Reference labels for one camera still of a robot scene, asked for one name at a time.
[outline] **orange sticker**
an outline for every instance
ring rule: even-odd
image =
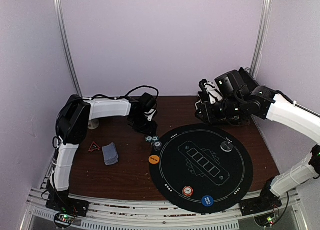
[[[151,164],[158,164],[159,161],[160,161],[160,157],[157,156],[157,155],[151,155],[151,156],[149,157],[149,162],[150,162]]]

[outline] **poker chip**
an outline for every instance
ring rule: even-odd
[[[183,193],[185,196],[190,197],[190,196],[192,196],[192,194],[194,193],[193,191],[194,191],[194,190],[193,190],[192,187],[190,187],[190,186],[185,186],[185,187],[183,188],[183,190],[182,190],[182,193]]]

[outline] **wooden table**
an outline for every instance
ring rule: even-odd
[[[201,123],[195,118],[195,96],[158,98],[158,136],[176,127]],[[277,175],[277,166],[256,125],[224,125],[219,128],[235,136],[248,150],[254,167],[251,191],[259,190],[265,181]],[[106,166],[102,151],[88,153],[92,141],[99,146],[114,142],[119,162]],[[100,119],[100,126],[89,130],[80,145],[70,175],[70,193],[122,200],[165,200],[152,182],[148,158],[150,143],[143,134],[134,132],[126,117]]]

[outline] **lavender wall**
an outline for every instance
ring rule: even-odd
[[[53,0],[0,0],[0,229],[17,229],[53,149],[56,115],[75,92]]]
[[[270,27],[257,77],[320,112],[320,0],[273,0]],[[314,142],[283,125],[258,121],[280,172],[310,152]],[[320,181],[298,188],[313,230],[320,225]]]
[[[84,95],[150,84],[195,95],[202,78],[250,66],[263,0],[61,0]]]

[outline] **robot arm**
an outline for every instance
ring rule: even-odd
[[[281,91],[260,86],[243,68],[215,79],[223,99],[213,104],[202,89],[196,103],[196,116],[205,123],[234,121],[242,123],[251,115],[282,123],[317,143],[301,162],[287,172],[267,181],[262,189],[258,209],[272,209],[273,202],[292,188],[320,174],[320,115],[292,101]]]
[[[56,121],[57,140],[52,160],[51,173],[47,189],[49,199],[46,206],[70,213],[74,209],[87,209],[87,202],[69,198],[69,176],[79,147],[84,141],[89,120],[109,116],[127,116],[129,125],[140,133],[155,136],[157,123],[152,120],[156,114],[157,101],[152,95],[144,93],[138,99],[126,97],[121,99],[82,98],[72,95],[60,111]],[[77,215],[86,215],[86,211]]]

